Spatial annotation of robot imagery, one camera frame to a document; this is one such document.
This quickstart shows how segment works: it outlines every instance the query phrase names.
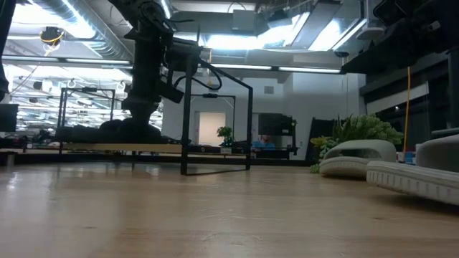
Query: black metal frame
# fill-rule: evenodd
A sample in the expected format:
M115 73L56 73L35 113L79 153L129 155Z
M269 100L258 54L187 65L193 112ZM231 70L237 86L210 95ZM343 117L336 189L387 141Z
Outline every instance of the black metal frame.
M72 94L73 92L81 92L81 93L85 93L85 94L88 94L88 95L91 95L91 96L95 96L95 97L103 97L103 98L107 98L107 99L110 99L109 97L107 96L103 96L103 95L98 95L98 94L95 94L95 93L92 93L89 91L89 89L85 89L85 88L68 88L68 87L63 87L60 89L60 101L59 101L59 112L58 112L58 115L57 115L57 127L63 127L65 126L65 111L67 109L67 98L68 98L68 91L71 91L70 94ZM113 108L115 107L115 96L116 96L116 91L115 90L109 90L109 89L93 89L93 88L90 88L91 91L102 91L102 92L111 92L112 93L112 97L111 97L111 100L112 100L112 103L111 103L111 109L110 109L110 121L113 120ZM62 144L62 142L59 142L59 154L62 154L62 150L64 148L64 145Z
M191 109L191 79L193 77L192 67L194 59L192 56L188 56L186 59L186 81L185 81L185 96L184 96L184 119L182 124L182 134L181 134L181 165L180 165L180 174L184 176L197 176L197 175L206 175L210 173L199 173L199 174L189 174L188 173L188 153L190 150L189 146L189 120L190 120L190 109ZM229 75L228 73L213 67L211 64L200 60L199 63L201 67L206 67L214 70L215 72L229 78L230 80L237 82L239 85L248 89L248 105L247 105L247 140L245 146L245 169L233 170L233 171L248 171L250 170L251 164L251 148L252 148L252 109L253 109L253 88L248 84L236 79L234 76ZM225 173L233 171L218 171L212 173Z
M192 97L203 97L203 98L210 98L206 97L205 94L191 94ZM235 140L235 118L236 118L236 96L234 95L215 95L216 98L219 97L230 97L232 98L232 140Z

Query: wooden table surface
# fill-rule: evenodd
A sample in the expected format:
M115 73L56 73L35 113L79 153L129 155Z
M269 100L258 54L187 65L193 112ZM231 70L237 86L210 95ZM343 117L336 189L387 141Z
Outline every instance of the wooden table surface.
M458 214L307 168L192 177L177 164L0 170L5 258L459 257Z

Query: exposed ductwork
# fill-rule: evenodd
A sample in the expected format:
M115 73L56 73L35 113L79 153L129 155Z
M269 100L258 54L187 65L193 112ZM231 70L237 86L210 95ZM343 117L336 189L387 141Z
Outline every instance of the exposed ductwork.
M33 0L33 3L67 22L73 28L72 31L66 28L72 36L88 38L82 40L83 44L103 59L132 59L119 38L84 0Z

